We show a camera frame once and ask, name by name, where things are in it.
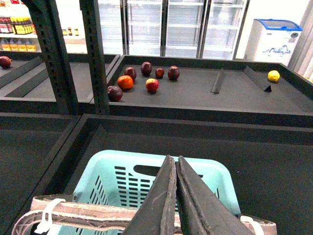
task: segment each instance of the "blue freezer lid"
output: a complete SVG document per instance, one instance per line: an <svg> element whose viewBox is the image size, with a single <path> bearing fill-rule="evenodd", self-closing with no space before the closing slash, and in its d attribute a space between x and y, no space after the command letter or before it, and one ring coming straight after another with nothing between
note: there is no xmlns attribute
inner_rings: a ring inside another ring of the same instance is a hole
<svg viewBox="0 0 313 235"><path fill-rule="evenodd" d="M292 21L273 19L254 19L260 22L266 30L302 31L302 28Z"/></svg>

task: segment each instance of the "red apple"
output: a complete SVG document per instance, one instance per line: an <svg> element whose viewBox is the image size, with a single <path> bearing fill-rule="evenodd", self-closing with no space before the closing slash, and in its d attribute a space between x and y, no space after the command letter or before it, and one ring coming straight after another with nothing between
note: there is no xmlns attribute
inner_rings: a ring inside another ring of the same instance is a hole
<svg viewBox="0 0 313 235"><path fill-rule="evenodd" d="M149 78L146 81L146 88L149 92L156 92L158 89L158 80L154 78Z"/></svg>
<svg viewBox="0 0 313 235"><path fill-rule="evenodd" d="M117 86L108 87L109 100L119 102L123 96L123 91Z"/></svg>
<svg viewBox="0 0 313 235"><path fill-rule="evenodd" d="M167 75L170 80L177 80L179 77L178 67L175 65L171 66L170 69L168 70Z"/></svg>
<svg viewBox="0 0 313 235"><path fill-rule="evenodd" d="M164 75L164 69L158 68L158 69L156 70L156 77L157 77L157 78L162 78L163 75Z"/></svg>
<svg viewBox="0 0 313 235"><path fill-rule="evenodd" d="M143 62L140 69L141 69L142 75L149 76L149 74L152 71L152 65L150 62Z"/></svg>
<svg viewBox="0 0 313 235"><path fill-rule="evenodd" d="M136 70L133 67L127 67L125 69L124 75L128 75L132 78L133 81L135 81L136 77L137 77L137 73Z"/></svg>
<svg viewBox="0 0 313 235"><path fill-rule="evenodd" d="M7 56L0 57L0 66L4 69L8 69L11 66L12 60Z"/></svg>

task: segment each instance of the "light blue basket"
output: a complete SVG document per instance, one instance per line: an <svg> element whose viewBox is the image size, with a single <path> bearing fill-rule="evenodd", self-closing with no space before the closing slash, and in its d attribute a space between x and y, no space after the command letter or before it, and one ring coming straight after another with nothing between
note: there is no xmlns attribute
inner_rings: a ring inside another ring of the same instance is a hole
<svg viewBox="0 0 313 235"><path fill-rule="evenodd" d="M161 167L165 156L105 150L89 161L73 193L75 202L139 208L155 176L138 173L140 167ZM185 158L220 201L233 214L240 209L227 168L214 160ZM118 230L98 232L56 226L48 235L119 235Z"/></svg>

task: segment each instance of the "dark red apple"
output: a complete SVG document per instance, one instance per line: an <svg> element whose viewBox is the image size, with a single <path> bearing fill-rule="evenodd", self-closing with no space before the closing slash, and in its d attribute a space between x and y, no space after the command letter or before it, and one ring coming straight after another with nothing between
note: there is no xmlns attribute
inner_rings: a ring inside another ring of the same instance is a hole
<svg viewBox="0 0 313 235"><path fill-rule="evenodd" d="M167 72L168 78L170 80L177 80L179 77L179 69L177 66L173 65Z"/></svg>
<svg viewBox="0 0 313 235"><path fill-rule="evenodd" d="M143 62L140 69L141 69L142 75L149 76L149 74L152 71L152 65L150 62Z"/></svg>
<svg viewBox="0 0 313 235"><path fill-rule="evenodd" d="M0 56L0 66L4 69L8 69L12 64L12 60L7 56Z"/></svg>
<svg viewBox="0 0 313 235"><path fill-rule="evenodd" d="M117 86L108 87L109 100L119 102L123 96L123 91Z"/></svg>
<svg viewBox="0 0 313 235"><path fill-rule="evenodd" d="M124 75L128 75L132 78L133 81L135 81L136 77L137 77L137 73L136 70L133 67L127 67L125 69Z"/></svg>
<svg viewBox="0 0 313 235"><path fill-rule="evenodd" d="M164 69L162 69L162 68L158 68L158 69L156 69L156 77L157 78L162 78L163 77L163 75L164 75Z"/></svg>

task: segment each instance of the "yellow lemon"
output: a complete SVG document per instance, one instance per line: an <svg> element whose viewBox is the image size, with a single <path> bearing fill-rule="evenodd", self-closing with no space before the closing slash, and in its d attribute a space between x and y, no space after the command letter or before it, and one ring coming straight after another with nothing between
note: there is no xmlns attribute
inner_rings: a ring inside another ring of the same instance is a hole
<svg viewBox="0 0 313 235"><path fill-rule="evenodd" d="M279 72L276 70L272 70L268 73L268 79L271 82L278 82L280 78Z"/></svg>

